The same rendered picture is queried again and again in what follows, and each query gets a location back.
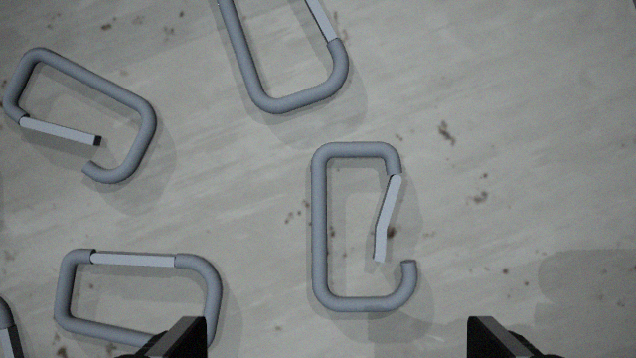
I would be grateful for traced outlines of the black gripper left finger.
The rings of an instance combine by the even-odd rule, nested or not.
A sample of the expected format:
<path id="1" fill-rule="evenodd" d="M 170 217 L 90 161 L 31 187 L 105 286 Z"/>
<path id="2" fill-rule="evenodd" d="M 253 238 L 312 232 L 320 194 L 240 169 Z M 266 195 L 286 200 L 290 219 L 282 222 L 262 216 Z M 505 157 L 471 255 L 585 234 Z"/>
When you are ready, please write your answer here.
<path id="1" fill-rule="evenodd" d="M 206 318 L 183 316 L 169 331 L 154 335 L 135 354 L 115 358 L 208 358 Z"/>

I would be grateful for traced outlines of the grey carabiner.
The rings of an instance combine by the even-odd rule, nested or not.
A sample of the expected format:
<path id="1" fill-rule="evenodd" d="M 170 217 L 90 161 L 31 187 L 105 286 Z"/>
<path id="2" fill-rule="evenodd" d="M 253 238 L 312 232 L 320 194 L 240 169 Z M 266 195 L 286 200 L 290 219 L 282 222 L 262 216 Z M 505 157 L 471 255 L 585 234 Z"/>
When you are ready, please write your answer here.
<path id="1" fill-rule="evenodd" d="M 373 260 L 383 263 L 386 256 L 387 228 L 397 199 L 402 173 L 398 152 L 380 141 L 329 142 L 320 146 L 311 160 L 311 239 L 312 288 L 317 300 L 335 312 L 388 312 L 403 306 L 417 284 L 416 260 L 400 262 L 401 282 L 386 296 L 337 296 L 327 281 L 327 162 L 331 158 L 381 157 L 390 177 L 375 224 Z"/>
<path id="2" fill-rule="evenodd" d="M 71 314 L 71 302 L 78 264 L 112 264 L 191 269 L 199 273 L 207 285 L 204 314 L 207 321 L 208 348 L 214 341 L 223 296 L 223 284 L 216 268 L 206 259 L 193 254 L 156 254 L 74 249 L 62 259 L 54 316 L 57 323 L 70 333 L 142 348 L 155 334 L 76 318 Z"/>
<path id="3" fill-rule="evenodd" d="M 0 296 L 0 339 L 5 358 L 24 358 L 12 311 Z"/>
<path id="4" fill-rule="evenodd" d="M 141 128 L 123 163 L 114 169 L 104 169 L 89 160 L 81 172 L 94 181 L 113 184 L 124 181 L 138 168 L 157 128 L 157 116 L 152 105 L 143 97 L 99 76 L 98 74 L 47 49 L 33 48 L 21 58 L 17 69 L 2 98 L 5 113 L 19 125 L 71 139 L 89 145 L 100 146 L 101 136 L 35 118 L 19 106 L 19 99 L 37 63 L 43 62 L 58 71 L 102 92 L 103 94 L 136 110 L 141 118 Z"/>
<path id="5" fill-rule="evenodd" d="M 341 39 L 337 37 L 319 1 L 304 1 L 327 43 L 326 47 L 333 59 L 333 71 L 323 84 L 282 98 L 272 98 L 263 90 L 234 0 L 217 0 L 248 95 L 259 109 L 267 113 L 283 114 L 324 100 L 342 87 L 348 75 L 347 51 Z"/>

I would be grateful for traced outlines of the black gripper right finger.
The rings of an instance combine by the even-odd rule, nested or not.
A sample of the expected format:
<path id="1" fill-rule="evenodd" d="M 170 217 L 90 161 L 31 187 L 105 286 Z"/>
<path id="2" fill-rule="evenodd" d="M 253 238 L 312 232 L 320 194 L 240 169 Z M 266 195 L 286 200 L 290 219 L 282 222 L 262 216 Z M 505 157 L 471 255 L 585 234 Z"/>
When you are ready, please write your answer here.
<path id="1" fill-rule="evenodd" d="M 469 316 L 467 358 L 563 358 L 544 355 L 522 335 L 509 331 L 493 316 Z"/>

